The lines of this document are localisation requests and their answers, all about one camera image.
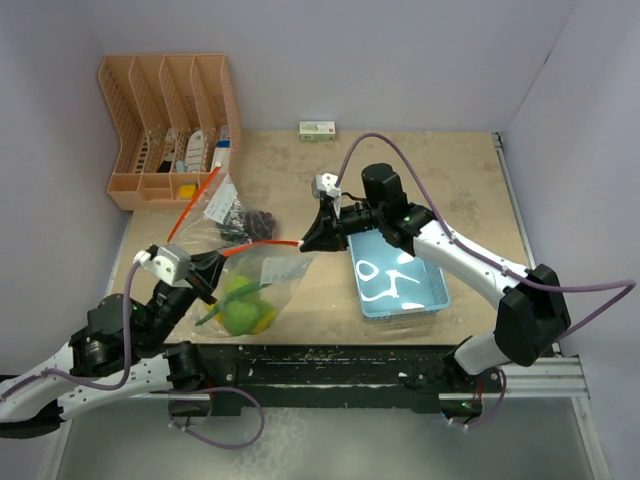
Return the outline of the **clear orange-zip bag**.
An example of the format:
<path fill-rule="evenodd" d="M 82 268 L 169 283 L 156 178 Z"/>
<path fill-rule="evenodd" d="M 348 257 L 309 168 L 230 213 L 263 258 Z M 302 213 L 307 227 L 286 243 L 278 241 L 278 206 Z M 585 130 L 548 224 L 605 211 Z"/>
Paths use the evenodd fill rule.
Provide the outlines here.
<path fill-rule="evenodd" d="M 243 245 L 273 240 L 277 222 L 269 211 L 244 203 L 226 167 L 217 163 L 170 231 L 167 242 Z"/>

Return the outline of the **green chili pepper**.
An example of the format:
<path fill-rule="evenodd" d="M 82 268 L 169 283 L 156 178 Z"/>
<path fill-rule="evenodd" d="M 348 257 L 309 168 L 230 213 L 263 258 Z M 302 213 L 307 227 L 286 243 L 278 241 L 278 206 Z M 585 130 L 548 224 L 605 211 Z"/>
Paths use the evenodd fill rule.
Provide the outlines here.
<path fill-rule="evenodd" d="M 241 286 L 231 292 L 229 292 L 222 300 L 219 300 L 213 308 L 201 319 L 195 322 L 196 326 L 204 325 L 213 319 L 230 301 L 242 300 L 245 297 L 260 292 L 265 288 L 265 285 L 261 285 L 259 282 L 250 282 L 244 286 Z"/>

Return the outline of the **red grape bunch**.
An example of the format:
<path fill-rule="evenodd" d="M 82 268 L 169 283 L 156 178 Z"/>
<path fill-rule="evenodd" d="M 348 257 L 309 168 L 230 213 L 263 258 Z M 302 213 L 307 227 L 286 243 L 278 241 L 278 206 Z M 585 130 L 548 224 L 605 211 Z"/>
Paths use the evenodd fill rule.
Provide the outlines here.
<path fill-rule="evenodd" d="M 272 240 L 277 226 L 271 212 L 241 209 L 232 209 L 215 223 L 220 237 L 232 244 Z"/>

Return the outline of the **green bumpy fruit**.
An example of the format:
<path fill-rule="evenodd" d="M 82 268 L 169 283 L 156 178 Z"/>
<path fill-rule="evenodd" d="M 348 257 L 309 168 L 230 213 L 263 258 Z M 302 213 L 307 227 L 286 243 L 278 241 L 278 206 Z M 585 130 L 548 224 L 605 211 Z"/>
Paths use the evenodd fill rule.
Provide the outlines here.
<path fill-rule="evenodd" d="M 252 302 L 229 301 L 223 308 L 224 327 L 233 336 L 249 334 L 260 319 L 258 306 Z"/>

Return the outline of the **yellow banana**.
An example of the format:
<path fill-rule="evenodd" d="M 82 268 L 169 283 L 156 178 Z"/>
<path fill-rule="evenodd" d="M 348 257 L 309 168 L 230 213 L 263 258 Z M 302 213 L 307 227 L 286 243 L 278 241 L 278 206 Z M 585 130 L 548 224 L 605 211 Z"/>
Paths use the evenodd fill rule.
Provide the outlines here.
<path fill-rule="evenodd" d="M 277 311 L 270 307 L 260 311 L 260 318 L 251 330 L 252 335 L 258 335 L 267 330 L 277 316 Z"/>

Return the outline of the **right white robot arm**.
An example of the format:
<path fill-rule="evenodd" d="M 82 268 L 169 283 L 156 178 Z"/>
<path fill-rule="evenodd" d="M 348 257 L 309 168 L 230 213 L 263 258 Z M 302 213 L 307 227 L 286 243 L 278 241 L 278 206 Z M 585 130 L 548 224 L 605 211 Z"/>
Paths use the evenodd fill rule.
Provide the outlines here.
<path fill-rule="evenodd" d="M 445 357 L 444 376 L 452 389 L 467 391 L 481 373 L 508 363 L 530 366 L 568 332 L 571 320 L 554 270 L 545 265 L 529 269 L 473 242 L 457 245 L 455 233 L 434 210 L 409 201 L 388 164 L 367 166 L 361 179 L 364 199 L 344 206 L 337 176 L 314 178 L 319 210 L 300 249 L 344 251 L 348 236 L 377 230 L 391 246 L 441 267 L 479 293 L 496 310 L 496 324 Z"/>

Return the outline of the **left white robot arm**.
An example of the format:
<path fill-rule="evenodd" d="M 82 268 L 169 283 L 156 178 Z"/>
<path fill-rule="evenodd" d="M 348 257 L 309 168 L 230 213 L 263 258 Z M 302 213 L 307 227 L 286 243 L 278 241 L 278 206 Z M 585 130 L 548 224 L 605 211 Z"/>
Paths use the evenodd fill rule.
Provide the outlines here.
<path fill-rule="evenodd" d="M 227 257 L 189 255 L 171 247 L 141 251 L 132 269 L 158 281 L 141 303 L 111 294 L 87 313 L 87 324 L 52 357 L 1 378 L 1 436 L 31 439 L 101 404 L 154 390 L 194 392 L 209 374 L 197 345 L 166 339 L 197 300 L 211 300 Z"/>

